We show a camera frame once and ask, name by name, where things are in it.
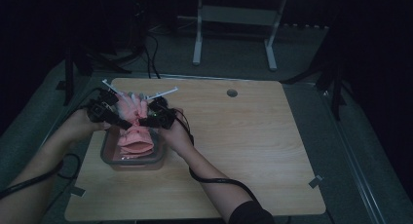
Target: plastic container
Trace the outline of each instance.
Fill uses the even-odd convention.
[[[165,145],[160,143],[157,134],[150,129],[152,141],[154,142],[154,151],[152,154],[135,159],[124,159],[120,154],[120,146],[118,140],[120,137],[120,129],[112,126],[106,131],[102,148],[100,150],[100,158],[106,164],[110,165],[115,170],[156,170],[164,165]]]

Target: floor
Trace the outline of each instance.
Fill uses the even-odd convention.
[[[284,26],[279,29],[274,50],[279,70],[269,71],[264,44],[260,36],[220,34],[215,27],[207,30],[199,66],[192,65],[195,45],[194,23],[183,21],[182,29],[171,33],[161,25],[151,28],[153,38],[146,46],[156,53],[156,69],[161,78],[219,78],[274,80],[290,78],[306,70],[327,29]],[[19,173],[59,121],[74,106],[80,96],[101,85],[102,79],[116,77],[147,77],[147,57],[120,64],[131,74],[115,73],[97,67],[92,77],[75,74],[75,96],[69,106],[63,106],[64,92],[55,89],[64,79],[64,64],[58,65],[46,77],[43,85],[1,138],[0,187],[5,187]],[[413,223],[413,205],[407,198],[380,142],[359,106],[342,92],[346,105],[340,107],[341,121],[336,121],[329,109],[330,94],[314,87],[319,74],[294,85],[284,85],[294,119],[300,131],[310,162],[323,181],[319,187],[328,213],[293,216],[289,223]],[[74,149],[81,158],[88,140]],[[69,162],[65,172],[75,169]],[[64,211],[73,183],[56,181],[53,197],[56,202],[42,223],[68,223]],[[288,217],[275,217],[286,223]],[[132,220],[91,223],[134,223]],[[136,223],[222,223],[214,220],[148,221]]]

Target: pink cloth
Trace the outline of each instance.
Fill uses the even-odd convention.
[[[152,141],[149,128],[139,125],[138,119],[146,118],[148,115],[148,102],[141,100],[134,93],[116,94],[119,101],[116,104],[119,116],[133,124],[127,131],[121,130],[118,146],[121,147],[121,154],[125,158],[139,158],[150,155],[153,152],[154,143]]]
[[[131,96],[123,93],[116,94],[119,101],[116,103],[119,117],[134,124],[137,119],[148,117],[148,101],[141,100],[138,95],[134,93]]]

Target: sleeve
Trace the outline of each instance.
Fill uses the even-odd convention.
[[[245,202],[230,216],[229,224],[275,224],[273,215],[257,202]]]

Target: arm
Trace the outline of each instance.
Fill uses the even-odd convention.
[[[177,116],[182,119],[181,114],[177,113]],[[177,121],[173,123],[170,130],[160,129],[159,134],[199,177],[228,178],[192,145],[187,132]],[[249,194],[237,185],[217,183],[201,183],[201,185],[226,223],[239,205],[252,201]]]
[[[10,186],[52,170],[63,159],[70,146],[93,131],[103,129],[103,123],[92,123],[89,120],[86,110],[76,111],[51,135]],[[55,177],[56,175],[53,175],[0,200],[0,223],[40,223]]]

